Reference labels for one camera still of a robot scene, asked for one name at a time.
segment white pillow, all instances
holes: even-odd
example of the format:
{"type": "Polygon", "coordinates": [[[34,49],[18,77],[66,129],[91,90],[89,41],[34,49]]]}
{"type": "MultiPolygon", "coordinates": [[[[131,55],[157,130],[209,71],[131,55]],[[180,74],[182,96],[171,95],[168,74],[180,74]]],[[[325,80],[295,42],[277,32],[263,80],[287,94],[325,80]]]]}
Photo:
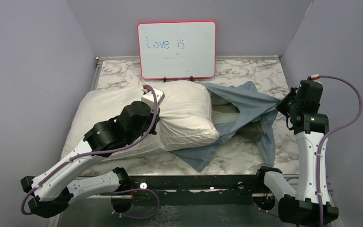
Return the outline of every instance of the white pillow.
{"type": "MultiPolygon", "coordinates": [[[[219,137],[211,122],[211,99],[204,86],[190,81],[173,81],[155,83],[153,87],[165,93],[156,126],[158,133],[148,135],[141,143],[114,153],[106,160],[201,147],[219,137]]],[[[61,158],[74,149],[95,123],[119,115],[125,106],[141,100],[141,96],[141,86],[87,93],[78,107],[61,158]]]]}

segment whiteboard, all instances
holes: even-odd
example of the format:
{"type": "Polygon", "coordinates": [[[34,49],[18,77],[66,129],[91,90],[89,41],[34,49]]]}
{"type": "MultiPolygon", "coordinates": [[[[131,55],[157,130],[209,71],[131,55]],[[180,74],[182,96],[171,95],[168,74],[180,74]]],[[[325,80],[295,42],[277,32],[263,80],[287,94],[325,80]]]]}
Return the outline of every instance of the whiteboard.
{"type": "Polygon", "coordinates": [[[215,75],[214,21],[140,23],[137,30],[144,79],[215,75]]]}

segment marble surface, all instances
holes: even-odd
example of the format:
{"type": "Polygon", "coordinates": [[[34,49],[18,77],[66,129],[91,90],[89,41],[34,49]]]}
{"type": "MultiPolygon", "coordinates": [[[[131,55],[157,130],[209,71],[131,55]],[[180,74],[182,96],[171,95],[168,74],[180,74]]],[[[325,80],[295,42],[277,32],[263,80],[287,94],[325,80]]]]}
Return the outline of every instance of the marble surface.
{"type": "MultiPolygon", "coordinates": [[[[216,75],[212,79],[196,80],[197,83],[210,82],[224,86],[238,86],[253,81],[259,92],[283,98],[288,86],[278,59],[226,59],[216,62],[216,75]]],[[[129,86],[150,84],[161,81],[144,81],[140,73],[140,63],[136,59],[104,61],[97,88],[121,89],[129,86]]],[[[286,128],[285,117],[281,114],[273,126],[276,144],[275,167],[284,174],[298,173],[298,148],[293,132],[286,128]]],[[[96,176],[109,172],[115,167],[124,167],[130,175],[238,175],[255,174],[263,165],[258,148],[243,137],[234,136],[222,145],[209,165],[197,172],[190,165],[171,153],[156,154],[125,160],[104,161],[90,168],[84,176],[96,176]]]]}

